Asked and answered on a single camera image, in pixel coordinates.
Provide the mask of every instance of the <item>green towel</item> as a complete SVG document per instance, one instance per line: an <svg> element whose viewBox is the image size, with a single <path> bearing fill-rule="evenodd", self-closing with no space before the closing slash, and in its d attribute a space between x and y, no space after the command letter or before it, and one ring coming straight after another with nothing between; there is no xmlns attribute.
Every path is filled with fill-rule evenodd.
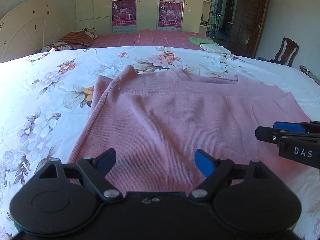
<svg viewBox="0 0 320 240"><path fill-rule="evenodd" d="M206 44L214 44L214 45L218 45L215 41L213 40L207 40L207 39L201 39L201 38L196 38L196 37L189 37L189 42L191 42L192 44L194 45L201 45L203 43L206 43Z"/></svg>

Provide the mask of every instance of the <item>floral bedsheet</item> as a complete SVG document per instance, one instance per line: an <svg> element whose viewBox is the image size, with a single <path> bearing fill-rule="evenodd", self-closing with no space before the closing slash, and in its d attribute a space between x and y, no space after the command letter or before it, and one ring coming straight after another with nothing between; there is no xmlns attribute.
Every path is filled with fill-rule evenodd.
<svg viewBox="0 0 320 240"><path fill-rule="evenodd" d="M127 65L138 73L175 67L209 77L240 73L291 91L306 114L320 120L316 110L320 88L308 76L293 68L230 54L135 46L55 51L1 63L0 240L17 233L9 211L12 197L52 158L63 163L68 160L88 120L97 76L114 78ZM289 186L303 206L296 233L316 240L320 237L318 170L310 169Z"/></svg>

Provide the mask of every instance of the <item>doorway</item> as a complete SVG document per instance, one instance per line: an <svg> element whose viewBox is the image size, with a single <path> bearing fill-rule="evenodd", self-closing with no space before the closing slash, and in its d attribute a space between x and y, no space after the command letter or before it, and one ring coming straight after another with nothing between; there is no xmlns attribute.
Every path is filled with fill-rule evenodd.
<svg viewBox="0 0 320 240"><path fill-rule="evenodd" d="M238 0L228 49L254 58L263 30L268 0Z"/></svg>
<svg viewBox="0 0 320 240"><path fill-rule="evenodd" d="M217 1L217 2L214 5L213 11L217 12L217 13L221 13L222 12L223 0L215 0L215 1Z"/></svg>
<svg viewBox="0 0 320 240"><path fill-rule="evenodd" d="M227 0L226 10L225 10L225 13L224 13L223 24L222 24L222 30L223 31L226 30L226 27L227 27L228 23L229 24L232 23L235 4L236 4L236 0Z"/></svg>

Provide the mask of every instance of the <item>metal screw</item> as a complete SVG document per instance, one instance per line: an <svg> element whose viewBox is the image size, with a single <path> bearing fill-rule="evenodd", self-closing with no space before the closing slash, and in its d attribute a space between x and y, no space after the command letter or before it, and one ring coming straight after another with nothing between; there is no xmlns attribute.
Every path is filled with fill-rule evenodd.
<svg viewBox="0 0 320 240"><path fill-rule="evenodd" d="M144 204L150 204L150 203L151 203L151 200L148 199L148 198L144 198L144 199L142 200L142 203L144 203Z"/></svg>
<svg viewBox="0 0 320 240"><path fill-rule="evenodd" d="M116 198L120 195L120 192L116 189L108 189L103 193L103 195L107 198Z"/></svg>
<svg viewBox="0 0 320 240"><path fill-rule="evenodd" d="M193 197L195 198L199 198L199 197L205 197L207 196L208 192L204 189L195 189L191 192L191 195L193 195Z"/></svg>

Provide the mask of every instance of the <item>striped pillow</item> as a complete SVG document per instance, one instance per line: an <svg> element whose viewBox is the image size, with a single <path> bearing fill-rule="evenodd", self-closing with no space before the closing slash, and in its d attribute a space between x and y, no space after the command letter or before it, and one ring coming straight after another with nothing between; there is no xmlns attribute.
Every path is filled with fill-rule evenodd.
<svg viewBox="0 0 320 240"><path fill-rule="evenodd" d="M94 39L84 32L71 32L62 37L59 42L66 42L68 44L86 45L90 46Z"/></svg>

